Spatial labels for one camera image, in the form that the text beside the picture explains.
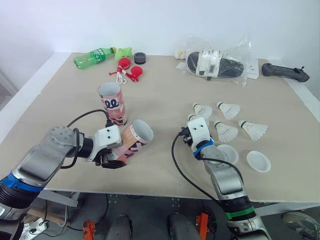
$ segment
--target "green plastic bottle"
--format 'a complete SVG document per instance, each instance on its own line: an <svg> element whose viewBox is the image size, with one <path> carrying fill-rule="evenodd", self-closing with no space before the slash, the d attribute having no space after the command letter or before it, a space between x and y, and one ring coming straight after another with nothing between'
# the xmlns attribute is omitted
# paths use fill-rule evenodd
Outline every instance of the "green plastic bottle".
<svg viewBox="0 0 320 240"><path fill-rule="evenodd" d="M75 57L73 62L78 69L85 69L91 65L102 63L115 52L115 47L98 48L84 55Z"/></svg>

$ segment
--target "bottle label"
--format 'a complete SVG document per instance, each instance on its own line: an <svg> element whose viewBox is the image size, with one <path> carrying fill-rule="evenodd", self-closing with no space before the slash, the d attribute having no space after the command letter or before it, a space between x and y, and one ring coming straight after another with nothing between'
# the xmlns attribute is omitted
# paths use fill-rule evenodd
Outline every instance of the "bottle label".
<svg viewBox="0 0 320 240"><path fill-rule="evenodd" d="M101 48L92 51L92 54L94 55L97 64L106 60L106 55Z"/></svg>

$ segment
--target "blue ring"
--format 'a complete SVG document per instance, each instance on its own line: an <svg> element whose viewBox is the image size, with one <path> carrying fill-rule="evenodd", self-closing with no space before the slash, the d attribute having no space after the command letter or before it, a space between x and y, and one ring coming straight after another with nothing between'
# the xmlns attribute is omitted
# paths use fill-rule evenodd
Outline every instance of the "blue ring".
<svg viewBox="0 0 320 240"><path fill-rule="evenodd" d="M16 178L12 174L12 172L10 172L9 175L0 182L0 184L7 185L11 189L22 189L35 193L41 192L44 189L44 187L31 186L29 184L19 181L19 179Z"/></svg>
<svg viewBox="0 0 320 240"><path fill-rule="evenodd" d="M208 147L210 145L215 145L214 140L210 137L210 141L207 142L206 144L202 145L201 147L199 147L194 153L193 156L196 158L196 156L198 155L198 153L205 147Z"/></svg>

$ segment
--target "small white bowl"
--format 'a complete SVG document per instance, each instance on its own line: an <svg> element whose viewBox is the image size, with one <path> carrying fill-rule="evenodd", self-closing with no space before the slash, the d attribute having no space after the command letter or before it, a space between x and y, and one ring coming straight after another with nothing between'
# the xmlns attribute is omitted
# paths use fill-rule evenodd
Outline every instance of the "small white bowl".
<svg viewBox="0 0 320 240"><path fill-rule="evenodd" d="M250 151L246 156L246 161L253 170L259 173L269 172L271 169L269 158L259 151Z"/></svg>
<svg viewBox="0 0 320 240"><path fill-rule="evenodd" d="M232 146L222 144L216 147L224 155L224 160L230 164L235 164L239 160L239 154Z"/></svg>

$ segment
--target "white feather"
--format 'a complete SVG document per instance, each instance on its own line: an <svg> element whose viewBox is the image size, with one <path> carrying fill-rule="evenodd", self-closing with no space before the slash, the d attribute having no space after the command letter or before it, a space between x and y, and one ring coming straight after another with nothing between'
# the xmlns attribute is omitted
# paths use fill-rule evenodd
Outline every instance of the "white feather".
<svg viewBox="0 0 320 240"><path fill-rule="evenodd" d="M233 119L240 112L240 106L236 104L226 104L219 101L216 106L221 110L223 116L227 120Z"/></svg>
<svg viewBox="0 0 320 240"><path fill-rule="evenodd" d="M230 142L238 135L238 129L236 127L225 125L220 121L215 121L214 126L218 132L218 138L221 143Z"/></svg>
<svg viewBox="0 0 320 240"><path fill-rule="evenodd" d="M201 118L200 116L196 116L194 114L189 114L188 116L188 120L191 121L193 119L196 119L196 118ZM209 119L204 119L205 123L206 123L206 126L209 127L210 125L210 122L209 122Z"/></svg>
<svg viewBox="0 0 320 240"><path fill-rule="evenodd" d="M243 120L239 121L238 125L248 133L253 141L259 140L268 129L268 125L256 124Z"/></svg>
<svg viewBox="0 0 320 240"><path fill-rule="evenodd" d="M193 109L197 117L203 117L204 119L208 119L212 115L212 107L210 106L195 103L193 104Z"/></svg>

